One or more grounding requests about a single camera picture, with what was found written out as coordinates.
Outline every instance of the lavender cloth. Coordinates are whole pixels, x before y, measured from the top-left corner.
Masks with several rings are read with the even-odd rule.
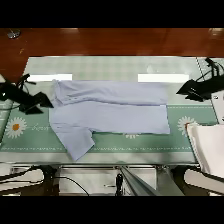
[[[54,88],[50,125],[74,160],[94,145],[93,131],[170,133],[162,84],[54,81]]]

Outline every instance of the daisy print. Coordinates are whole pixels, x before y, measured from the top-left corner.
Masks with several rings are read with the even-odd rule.
[[[139,135],[138,134],[123,134],[125,135],[126,138],[130,138],[130,139],[135,139],[136,137],[138,137]]]
[[[6,135],[8,138],[17,138],[23,134],[26,127],[27,125],[25,119],[14,117],[14,119],[11,119],[11,121],[7,124]]]
[[[182,135],[184,135],[185,137],[187,137],[187,125],[188,124],[197,124],[197,122],[194,120],[194,118],[190,118],[190,117],[182,117],[179,119],[178,121],[178,130],[182,132]]]

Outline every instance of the folded garment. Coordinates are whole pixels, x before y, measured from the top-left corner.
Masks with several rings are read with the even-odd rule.
[[[170,133],[162,84],[54,81],[54,88],[50,125],[74,160],[94,145],[93,131]]]
[[[202,171],[224,178],[224,125],[189,124],[187,132]]]

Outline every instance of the red-brown floor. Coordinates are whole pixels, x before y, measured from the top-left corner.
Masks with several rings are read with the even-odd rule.
[[[17,39],[0,29],[0,74],[17,81],[30,56],[170,55],[224,57],[218,28],[21,28]]]

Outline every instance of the table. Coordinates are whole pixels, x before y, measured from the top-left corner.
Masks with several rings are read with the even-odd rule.
[[[73,74],[73,80],[138,81],[140,73],[189,74],[201,76],[204,58],[154,56],[63,56],[30,57],[24,74]],[[217,59],[224,65],[223,59]],[[170,135],[94,133],[96,145],[74,162],[48,122],[48,109],[41,115],[24,115],[15,109],[5,113],[3,122],[26,122],[17,138],[4,132],[0,162],[63,164],[192,164],[196,163],[184,125],[186,122],[217,123],[210,101],[198,103],[176,95],[182,84],[167,83]],[[27,85],[29,92],[42,91],[51,99],[51,82]]]

